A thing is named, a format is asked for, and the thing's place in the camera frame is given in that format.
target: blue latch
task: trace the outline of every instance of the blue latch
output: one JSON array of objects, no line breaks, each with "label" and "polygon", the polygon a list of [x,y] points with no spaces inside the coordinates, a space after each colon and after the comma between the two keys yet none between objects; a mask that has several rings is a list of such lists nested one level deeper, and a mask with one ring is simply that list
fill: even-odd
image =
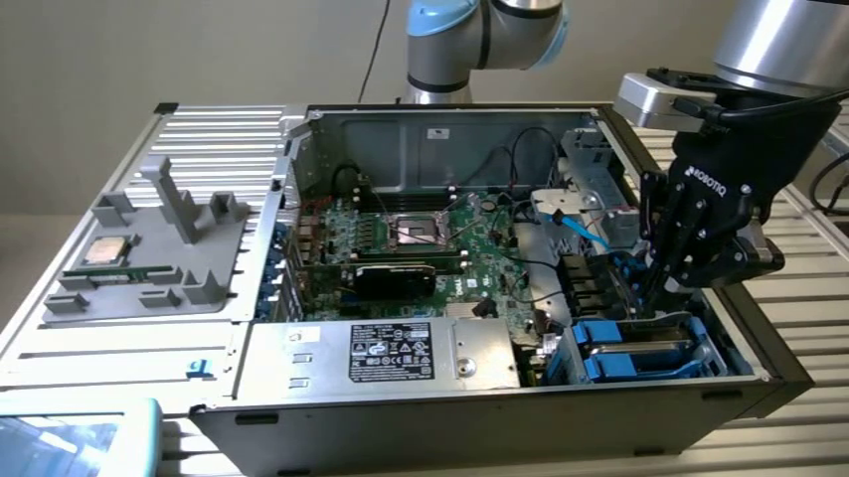
[{"label": "blue latch", "polygon": [[622,343],[622,334],[616,321],[585,320],[571,327],[578,345],[587,343]]},{"label": "blue latch", "polygon": [[186,378],[211,378],[212,373],[210,372],[210,368],[210,360],[192,361],[188,364],[188,369],[186,370]]}]

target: black cable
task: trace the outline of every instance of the black cable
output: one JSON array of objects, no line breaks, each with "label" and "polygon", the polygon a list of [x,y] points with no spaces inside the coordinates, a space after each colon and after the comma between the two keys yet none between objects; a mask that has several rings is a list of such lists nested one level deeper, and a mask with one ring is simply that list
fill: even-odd
[{"label": "black cable", "polygon": [[333,175],[330,176],[330,196],[334,198],[338,197],[338,189],[335,183],[339,178],[339,173],[346,169],[353,170],[354,172],[357,172],[357,174],[361,173],[359,166],[357,166],[357,164],[339,164],[338,166],[335,166],[335,169],[333,169]]},{"label": "black cable", "polygon": [[545,299],[550,298],[551,296],[558,295],[558,294],[561,294],[561,293],[562,293],[562,290],[557,290],[557,291],[553,291],[553,292],[551,292],[550,294],[547,294],[546,296],[542,296],[542,297],[535,298],[535,299],[533,299],[533,300],[522,300],[521,298],[517,298],[517,296],[515,296],[515,293],[517,293],[517,285],[519,284],[519,281],[521,281],[521,280],[522,280],[522,279],[521,279],[521,278],[518,278],[518,279],[514,281],[513,285],[510,286],[510,290],[509,290],[509,292],[507,292],[507,294],[510,295],[511,299],[513,299],[514,301],[519,302],[519,303],[523,303],[523,304],[533,304],[533,303],[537,303],[537,302],[539,302],[539,301],[543,301]]},{"label": "black cable", "polygon": [[[493,239],[493,232],[495,231],[495,224],[497,224],[497,223],[498,223],[498,221],[499,221],[499,216],[502,215],[502,211],[503,211],[503,210],[505,210],[505,209],[503,209],[503,208],[501,208],[501,209],[499,209],[499,211],[498,211],[498,212],[495,212],[495,216],[493,217],[493,223],[490,224],[489,239]],[[510,255],[507,255],[506,253],[503,253],[503,252],[502,252],[502,249],[499,248],[499,245],[498,245],[498,244],[495,244],[495,251],[497,251],[497,252],[499,253],[499,255],[501,255],[503,258],[506,258],[507,260],[511,260],[511,261],[514,261],[514,262],[517,262],[517,263],[527,263],[527,264],[531,264],[531,265],[534,265],[534,264],[535,264],[535,265],[543,265],[543,266],[547,266],[551,270],[557,271],[557,266],[555,266],[555,265],[551,265],[550,263],[546,263],[546,262],[543,262],[543,261],[538,261],[538,260],[526,260],[526,259],[523,259],[523,258],[518,258],[517,256],[510,256]]]},{"label": "black cable", "polygon": [[841,186],[837,187],[837,189],[834,190],[834,194],[832,194],[832,200],[828,207],[825,207],[822,204],[820,204],[820,201],[817,201],[817,187],[820,187],[820,182],[822,182],[822,179],[825,178],[828,173],[832,172],[834,168],[846,161],[849,161],[849,152],[834,159],[828,164],[828,166],[822,168],[822,170],[813,177],[813,181],[810,181],[810,187],[808,188],[808,200],[810,201],[810,204],[813,204],[814,209],[833,216],[849,216],[849,209],[834,209],[837,198],[840,197],[840,193],[846,186],[841,184]]},{"label": "black cable", "polygon": [[557,142],[557,139],[554,138],[554,134],[551,134],[551,131],[545,129],[542,126],[526,127],[522,131],[519,131],[519,134],[517,135],[517,139],[514,139],[514,145],[510,150],[510,156],[511,156],[510,158],[510,180],[511,180],[510,189],[513,189],[514,185],[519,182],[519,169],[517,168],[517,148],[519,146],[519,140],[531,131],[543,132],[545,135],[547,136],[551,143],[551,153],[553,153],[551,167],[557,166],[557,158],[559,157],[559,149],[558,149],[559,144]]},{"label": "black cable", "polygon": [[753,119],[777,118],[786,115],[797,114],[802,109],[810,106],[818,106],[828,102],[838,102],[849,98],[849,89],[841,89],[840,91],[822,94],[820,96],[805,97],[793,101],[782,102],[781,104],[772,104],[769,106],[753,107],[749,109],[725,110],[718,115],[721,124],[729,125],[732,123],[740,124],[741,122],[749,122]]},{"label": "black cable", "polygon": [[487,166],[490,165],[490,163],[493,162],[493,158],[495,157],[495,153],[499,151],[505,151],[507,153],[507,157],[510,157],[510,164],[511,167],[514,165],[514,156],[510,152],[510,149],[506,145],[499,144],[498,146],[495,146],[493,149],[490,149],[490,153],[487,154],[487,157],[483,161],[483,163],[481,163],[481,166],[478,166],[478,169],[475,169],[475,172],[473,172],[469,177],[466,178],[466,180],[463,180],[458,185],[461,186],[466,186],[470,182],[473,182],[473,179],[475,179],[475,177],[478,177],[478,174],[481,174],[483,172],[483,170],[487,168]]},{"label": "black cable", "polygon": [[369,84],[369,78],[371,77],[371,68],[374,67],[374,58],[377,57],[377,51],[381,48],[381,37],[383,36],[383,26],[386,25],[386,16],[389,15],[389,2],[386,0],[386,5],[383,5],[383,16],[381,17],[381,25],[377,28],[377,36],[374,38],[374,48],[371,49],[371,60],[369,60],[369,69],[366,70],[366,76],[362,79],[362,86],[359,87],[359,96],[357,97],[357,102],[362,102],[362,96],[366,93],[366,85]]}]

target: motherboard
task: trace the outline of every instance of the motherboard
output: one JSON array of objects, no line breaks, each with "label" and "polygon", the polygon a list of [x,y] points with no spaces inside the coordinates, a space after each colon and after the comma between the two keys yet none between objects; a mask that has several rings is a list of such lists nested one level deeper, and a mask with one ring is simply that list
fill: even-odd
[{"label": "motherboard", "polygon": [[514,221],[533,218],[499,192],[307,201],[294,238],[303,321],[493,317],[517,343],[538,342]]}]

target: blue tab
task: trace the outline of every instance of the blue tab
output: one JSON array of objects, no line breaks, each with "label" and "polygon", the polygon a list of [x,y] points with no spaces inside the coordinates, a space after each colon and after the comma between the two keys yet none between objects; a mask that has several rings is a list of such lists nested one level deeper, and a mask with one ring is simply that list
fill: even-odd
[{"label": "blue tab", "polygon": [[593,343],[622,343],[622,334],[616,321],[582,321],[578,326],[586,328]]},{"label": "blue tab", "polygon": [[195,360],[188,364],[186,378],[208,378],[211,376],[208,360]]},{"label": "blue tab", "polygon": [[637,369],[632,357],[625,353],[611,353],[609,355],[593,355],[590,360],[601,369],[601,376],[605,380],[624,380],[637,377]]}]

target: slatted table surface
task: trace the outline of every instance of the slatted table surface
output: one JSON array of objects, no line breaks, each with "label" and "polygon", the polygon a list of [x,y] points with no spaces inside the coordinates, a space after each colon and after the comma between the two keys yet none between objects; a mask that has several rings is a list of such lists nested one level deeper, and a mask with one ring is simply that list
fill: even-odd
[{"label": "slatted table surface", "polygon": [[[280,106],[180,108],[154,127],[139,148],[152,147],[171,155],[178,186],[188,188],[196,197],[215,190],[234,190],[240,200],[256,208],[278,153],[278,121],[283,117],[286,110]],[[673,159],[672,133],[642,129],[637,132],[658,163],[668,166]],[[155,204],[152,190],[131,173],[119,182],[130,186],[135,203]],[[680,456],[391,475],[849,475],[846,240],[821,216],[806,211],[806,203],[792,189],[776,198],[765,230],[786,253],[786,268],[750,281],[746,288],[817,383],[790,405],[766,419],[729,423]],[[248,234],[244,246],[250,244]],[[196,357],[220,362],[231,336],[232,325],[198,316],[203,318],[191,322],[146,320],[71,329],[52,329],[16,316],[0,335],[0,386],[8,386],[8,373],[17,372],[21,381],[8,392],[11,395],[37,394],[45,388],[62,392],[62,396],[154,395],[168,413],[159,475],[239,476],[230,460],[180,415],[192,397],[212,391],[215,386],[214,381],[186,380],[180,376],[183,365]]]}]

